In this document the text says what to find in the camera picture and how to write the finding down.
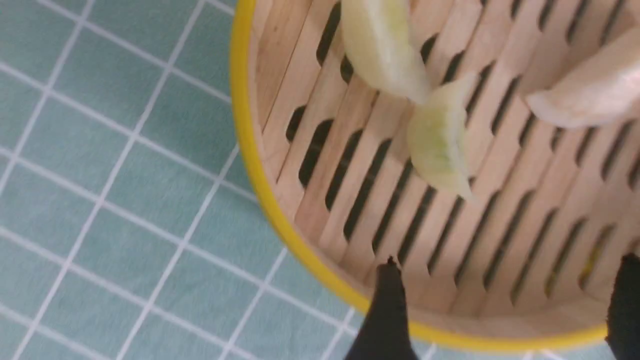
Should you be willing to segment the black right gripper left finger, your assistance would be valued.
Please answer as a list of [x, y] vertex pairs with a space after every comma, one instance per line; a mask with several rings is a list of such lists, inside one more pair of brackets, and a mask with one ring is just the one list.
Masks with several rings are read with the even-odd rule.
[[346, 360], [417, 360], [402, 271], [390, 256], [376, 268], [374, 296]]

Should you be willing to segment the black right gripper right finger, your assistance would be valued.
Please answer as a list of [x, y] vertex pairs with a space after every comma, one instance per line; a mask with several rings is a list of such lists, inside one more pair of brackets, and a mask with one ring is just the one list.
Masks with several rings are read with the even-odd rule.
[[640, 358], [640, 259], [635, 253], [621, 258], [606, 316], [605, 338], [617, 360]]

